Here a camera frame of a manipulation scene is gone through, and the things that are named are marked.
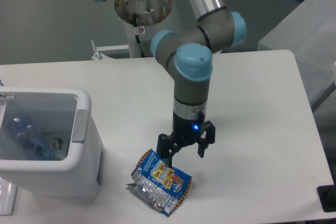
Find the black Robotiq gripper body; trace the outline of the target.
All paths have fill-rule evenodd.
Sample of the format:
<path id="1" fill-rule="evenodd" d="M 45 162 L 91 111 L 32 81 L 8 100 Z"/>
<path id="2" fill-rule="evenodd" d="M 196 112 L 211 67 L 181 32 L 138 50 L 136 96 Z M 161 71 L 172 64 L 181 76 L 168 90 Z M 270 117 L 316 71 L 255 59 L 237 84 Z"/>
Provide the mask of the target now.
<path id="1" fill-rule="evenodd" d="M 172 153 L 177 153 L 181 148 L 198 144 L 198 153 L 205 152 L 204 132 L 205 115 L 203 111 L 196 111 L 196 119 L 185 119 L 173 113 Z"/>

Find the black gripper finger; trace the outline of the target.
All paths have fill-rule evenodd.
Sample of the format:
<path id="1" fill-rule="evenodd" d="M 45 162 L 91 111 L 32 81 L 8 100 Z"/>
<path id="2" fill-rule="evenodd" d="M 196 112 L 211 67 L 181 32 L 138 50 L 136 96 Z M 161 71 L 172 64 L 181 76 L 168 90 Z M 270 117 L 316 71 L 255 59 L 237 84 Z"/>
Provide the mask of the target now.
<path id="1" fill-rule="evenodd" d="M 175 154 L 174 144 L 173 135 L 160 134 L 158 136 L 156 152 L 169 168 L 172 167 L 172 158 Z"/>
<path id="2" fill-rule="evenodd" d="M 200 136 L 196 139 L 196 143 L 198 144 L 197 153 L 200 158 L 204 157 L 205 150 L 208 146 L 215 143 L 216 127 L 211 121 L 206 121 L 203 132 L 205 133 L 205 136 Z"/>

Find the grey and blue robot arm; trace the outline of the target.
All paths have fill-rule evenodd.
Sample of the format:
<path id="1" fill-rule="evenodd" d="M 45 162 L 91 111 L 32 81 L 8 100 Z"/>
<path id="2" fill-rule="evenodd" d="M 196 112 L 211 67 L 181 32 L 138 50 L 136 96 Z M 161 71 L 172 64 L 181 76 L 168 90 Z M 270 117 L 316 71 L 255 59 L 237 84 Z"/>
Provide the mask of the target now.
<path id="1" fill-rule="evenodd" d="M 197 26 L 176 34 L 156 33 L 150 50 L 174 80 L 173 130 L 160 134 L 156 151 L 167 164 L 181 148 L 198 144 L 198 155 L 215 142 L 215 126 L 205 119 L 213 54 L 242 42 L 247 35 L 244 18 L 227 10 L 224 0 L 190 0 Z M 115 0 L 120 17 L 134 27 L 161 23 L 167 0 Z"/>

